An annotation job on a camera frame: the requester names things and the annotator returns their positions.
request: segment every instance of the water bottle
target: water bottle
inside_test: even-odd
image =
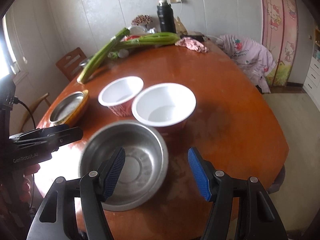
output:
[[[167,0],[160,0],[157,9],[161,32],[177,33],[171,4]]]

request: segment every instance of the stainless steel basin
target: stainless steel basin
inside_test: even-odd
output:
[[[109,211],[126,211],[150,199],[164,181],[168,150],[162,136],[137,121],[119,121],[97,131],[88,141],[79,164],[79,176],[96,170],[121,146],[126,159],[113,195],[102,203]]]

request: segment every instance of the wooden table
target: wooden table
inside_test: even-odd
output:
[[[63,146],[52,159],[41,163],[35,175],[44,196],[53,181],[64,176],[78,178],[81,150],[101,127],[123,118],[116,117],[98,103],[98,94],[111,81],[130,75],[143,79],[144,88],[163,82],[190,88],[196,109],[184,130],[165,137],[169,167],[165,181],[155,196],[126,212],[105,211],[115,240],[192,239],[202,234],[211,203],[199,194],[188,165],[187,151],[196,146],[204,159],[234,178],[259,178],[268,188],[288,154],[282,130],[258,90],[218,47],[207,43],[202,54],[186,48],[167,46],[148,49],[103,67],[85,85],[73,80],[57,97],[38,127],[49,127],[53,108],[67,95],[88,89],[89,107],[77,123],[84,131],[81,141]],[[234,200],[233,218],[238,208]],[[80,202],[76,202],[78,227],[85,230]]]

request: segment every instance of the silver bolt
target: silver bolt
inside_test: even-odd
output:
[[[56,179],[56,183],[61,183],[61,182],[63,182],[64,181],[64,178],[63,177],[58,177],[57,179]]]
[[[258,179],[257,179],[256,177],[253,177],[253,176],[252,176],[252,177],[250,178],[250,181],[253,182],[253,183],[257,183],[257,182],[258,182]]]
[[[96,171],[90,171],[89,172],[89,177],[95,177],[97,175],[98,175],[98,173]]]
[[[222,177],[224,175],[224,172],[223,171],[216,171],[216,175],[218,177]]]

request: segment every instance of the red and white bowl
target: red and white bowl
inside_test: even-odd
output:
[[[180,84],[162,83],[143,90],[132,103],[133,116],[161,133],[181,130],[196,107],[193,92]]]
[[[130,116],[132,101],[142,88],[143,80],[139,77],[119,78],[102,89],[98,101],[117,116]]]

